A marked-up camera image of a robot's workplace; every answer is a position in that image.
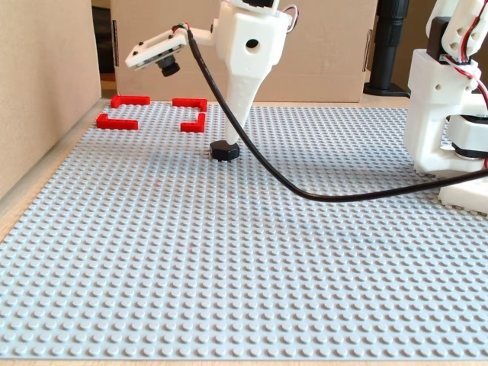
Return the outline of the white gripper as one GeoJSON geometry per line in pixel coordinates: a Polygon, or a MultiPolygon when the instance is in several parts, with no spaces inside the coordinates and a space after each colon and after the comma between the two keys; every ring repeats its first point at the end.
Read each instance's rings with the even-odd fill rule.
{"type": "Polygon", "coordinates": [[[255,96],[284,49],[288,14],[275,5],[222,1],[213,33],[219,59],[231,75],[226,103],[244,127],[255,96]]]}

